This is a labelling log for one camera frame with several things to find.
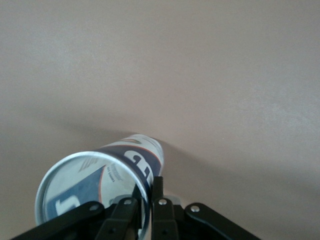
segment bolt head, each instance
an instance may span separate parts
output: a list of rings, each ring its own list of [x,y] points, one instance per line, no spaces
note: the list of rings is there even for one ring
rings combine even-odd
[[[200,208],[196,205],[191,206],[190,209],[191,209],[191,212],[193,212],[193,213],[197,213],[200,211]]]
[[[89,208],[89,211],[95,211],[99,208],[99,205],[98,204],[95,204],[95,205],[92,205],[90,208]]]
[[[167,204],[167,200],[165,200],[165,199],[160,199],[160,200],[159,200],[159,204],[160,204],[160,205],[166,205],[166,204]]]
[[[124,201],[124,205],[130,205],[132,203],[132,201],[130,199],[127,199]]]

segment can label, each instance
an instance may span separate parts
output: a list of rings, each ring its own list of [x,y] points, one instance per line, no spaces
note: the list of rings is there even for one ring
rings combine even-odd
[[[98,151],[121,158],[135,171],[147,194],[150,194],[154,176],[158,176],[161,170],[161,163],[156,155],[145,148],[131,145],[106,146],[98,149]]]
[[[162,171],[164,159],[160,144],[135,134],[95,151],[65,157],[43,178],[36,198],[38,224],[51,220],[89,201],[106,208],[138,189],[148,208],[154,176]],[[149,211],[145,212],[145,227]]]
[[[101,202],[101,178],[105,167],[99,168],[76,185],[49,200],[46,204],[48,219],[53,219],[90,201]]]

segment cylindrical can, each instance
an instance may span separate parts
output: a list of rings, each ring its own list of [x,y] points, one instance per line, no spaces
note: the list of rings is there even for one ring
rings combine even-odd
[[[89,201],[108,208],[137,190],[143,199],[144,239],[150,217],[151,185],[164,166],[164,154],[156,140],[134,134],[94,151],[71,154],[45,174],[35,198],[35,221],[45,223]]]

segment black metal bracket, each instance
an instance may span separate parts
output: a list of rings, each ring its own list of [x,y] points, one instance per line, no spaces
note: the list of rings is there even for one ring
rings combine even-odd
[[[202,203],[183,209],[163,195],[163,178],[152,190],[152,240],[259,240]]]
[[[138,201],[133,197],[106,209],[90,201],[12,240],[136,240],[139,215]]]
[[[259,240],[202,203],[183,209],[163,193],[156,176],[152,185],[152,240]],[[87,202],[12,240],[137,240],[142,228],[141,195],[122,198],[108,208]]]

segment beige wall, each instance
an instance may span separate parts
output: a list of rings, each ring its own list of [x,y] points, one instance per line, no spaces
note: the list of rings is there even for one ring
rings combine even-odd
[[[2,1],[0,238],[59,159],[161,141],[166,190],[320,239],[320,1]]]

